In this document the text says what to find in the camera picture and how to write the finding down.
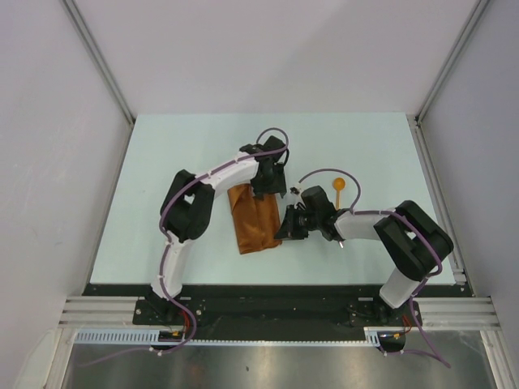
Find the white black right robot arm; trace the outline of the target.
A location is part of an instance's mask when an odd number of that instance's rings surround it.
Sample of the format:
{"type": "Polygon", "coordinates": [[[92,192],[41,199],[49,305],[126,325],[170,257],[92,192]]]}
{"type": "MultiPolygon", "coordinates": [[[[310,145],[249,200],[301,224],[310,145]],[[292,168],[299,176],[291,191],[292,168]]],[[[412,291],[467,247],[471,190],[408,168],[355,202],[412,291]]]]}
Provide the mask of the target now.
{"type": "Polygon", "coordinates": [[[394,270],[373,301],[371,312],[350,311],[383,325],[393,325],[403,315],[403,305],[415,297],[427,280],[443,271],[442,262],[453,252],[451,237],[413,200],[388,210],[355,211],[337,208],[320,186],[301,193],[289,205],[277,240],[304,240],[318,231],[329,242],[370,240],[381,242],[394,270]]]}

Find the orange-brown cloth napkin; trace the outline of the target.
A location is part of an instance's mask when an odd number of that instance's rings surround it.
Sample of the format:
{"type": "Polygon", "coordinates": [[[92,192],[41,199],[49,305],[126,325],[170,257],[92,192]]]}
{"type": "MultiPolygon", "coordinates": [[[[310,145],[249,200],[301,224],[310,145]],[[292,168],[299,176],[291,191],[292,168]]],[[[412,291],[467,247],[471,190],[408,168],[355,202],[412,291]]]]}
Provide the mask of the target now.
{"type": "Polygon", "coordinates": [[[256,198],[250,184],[234,186],[227,194],[240,254],[260,252],[282,244],[275,238],[281,222],[274,194],[256,198]]]}

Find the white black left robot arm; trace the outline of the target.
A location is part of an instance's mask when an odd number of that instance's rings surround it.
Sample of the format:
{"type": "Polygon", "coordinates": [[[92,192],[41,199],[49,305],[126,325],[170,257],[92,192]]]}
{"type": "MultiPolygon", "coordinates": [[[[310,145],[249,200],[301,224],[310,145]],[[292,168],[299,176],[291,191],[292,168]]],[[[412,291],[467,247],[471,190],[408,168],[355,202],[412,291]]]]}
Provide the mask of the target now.
{"type": "Polygon", "coordinates": [[[195,175],[179,171],[160,210],[159,230],[165,236],[157,278],[145,300],[160,323],[186,315],[174,298],[182,290],[182,276],[192,244],[207,230],[214,200],[227,194],[241,253],[280,245],[274,235],[281,222],[277,198],[286,195],[285,165],[289,139],[274,135],[264,142],[240,147],[223,165],[195,175]]]}

